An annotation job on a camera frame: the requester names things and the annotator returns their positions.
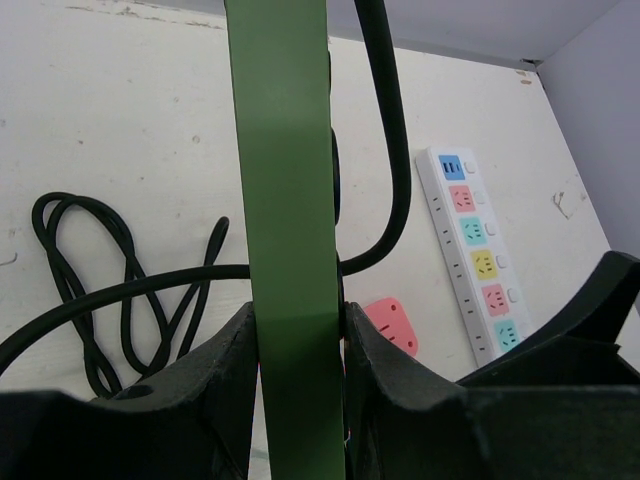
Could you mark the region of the pink plug adapter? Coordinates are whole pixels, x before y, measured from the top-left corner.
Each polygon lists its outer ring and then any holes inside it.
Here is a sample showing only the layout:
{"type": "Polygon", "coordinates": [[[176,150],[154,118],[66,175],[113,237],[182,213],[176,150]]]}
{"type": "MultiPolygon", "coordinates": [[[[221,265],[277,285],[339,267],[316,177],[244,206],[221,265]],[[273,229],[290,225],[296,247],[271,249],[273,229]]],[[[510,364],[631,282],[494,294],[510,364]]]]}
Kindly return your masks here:
{"type": "Polygon", "coordinates": [[[364,312],[379,333],[411,357],[418,353],[419,342],[401,303],[386,297],[364,308],[364,312]]]}

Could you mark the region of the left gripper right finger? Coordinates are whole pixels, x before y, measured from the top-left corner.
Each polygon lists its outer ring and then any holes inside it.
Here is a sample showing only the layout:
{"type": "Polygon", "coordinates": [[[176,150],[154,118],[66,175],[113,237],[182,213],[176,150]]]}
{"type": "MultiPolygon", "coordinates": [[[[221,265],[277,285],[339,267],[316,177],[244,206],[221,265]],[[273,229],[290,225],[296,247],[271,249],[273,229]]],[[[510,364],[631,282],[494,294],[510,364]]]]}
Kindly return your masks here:
{"type": "Polygon", "coordinates": [[[560,336],[449,381],[345,321],[351,479],[635,479],[639,375],[614,345],[560,336]]]}

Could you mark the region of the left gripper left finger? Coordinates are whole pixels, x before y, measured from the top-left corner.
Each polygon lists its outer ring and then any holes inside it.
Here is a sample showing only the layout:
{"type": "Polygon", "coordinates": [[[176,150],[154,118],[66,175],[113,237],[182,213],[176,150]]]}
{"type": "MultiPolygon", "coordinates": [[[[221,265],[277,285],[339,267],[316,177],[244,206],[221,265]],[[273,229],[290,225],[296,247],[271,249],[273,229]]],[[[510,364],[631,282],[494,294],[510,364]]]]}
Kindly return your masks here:
{"type": "Polygon", "coordinates": [[[112,399],[1,397],[4,479],[245,479],[257,384],[253,306],[112,399]]]}

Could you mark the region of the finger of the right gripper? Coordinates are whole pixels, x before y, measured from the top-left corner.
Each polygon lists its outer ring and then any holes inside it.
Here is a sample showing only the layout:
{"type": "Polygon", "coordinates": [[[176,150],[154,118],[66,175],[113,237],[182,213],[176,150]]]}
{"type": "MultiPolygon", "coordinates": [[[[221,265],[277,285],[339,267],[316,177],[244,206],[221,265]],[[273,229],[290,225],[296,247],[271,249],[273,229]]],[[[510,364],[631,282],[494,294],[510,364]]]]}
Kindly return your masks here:
{"type": "Polygon", "coordinates": [[[639,294],[639,260],[609,251],[574,297],[545,325],[462,386],[637,385],[618,336],[639,294]]]}

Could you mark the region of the green power strip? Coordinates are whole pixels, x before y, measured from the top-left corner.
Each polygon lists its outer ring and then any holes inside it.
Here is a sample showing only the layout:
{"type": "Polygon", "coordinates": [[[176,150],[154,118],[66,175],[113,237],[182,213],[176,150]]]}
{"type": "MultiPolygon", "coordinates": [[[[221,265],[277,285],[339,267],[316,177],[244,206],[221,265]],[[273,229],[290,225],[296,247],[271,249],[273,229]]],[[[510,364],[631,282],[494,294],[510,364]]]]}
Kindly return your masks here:
{"type": "Polygon", "coordinates": [[[327,13],[226,3],[271,475],[345,476],[327,13]]]}

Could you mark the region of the white power strip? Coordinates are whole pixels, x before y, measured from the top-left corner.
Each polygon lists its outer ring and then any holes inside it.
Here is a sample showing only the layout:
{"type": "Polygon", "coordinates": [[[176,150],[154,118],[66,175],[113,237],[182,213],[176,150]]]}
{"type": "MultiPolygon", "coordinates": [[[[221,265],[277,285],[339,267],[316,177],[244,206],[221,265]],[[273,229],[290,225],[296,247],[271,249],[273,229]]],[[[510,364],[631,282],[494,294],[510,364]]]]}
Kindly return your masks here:
{"type": "Polygon", "coordinates": [[[429,147],[415,159],[478,367],[508,353],[533,324],[473,152],[429,147]]]}

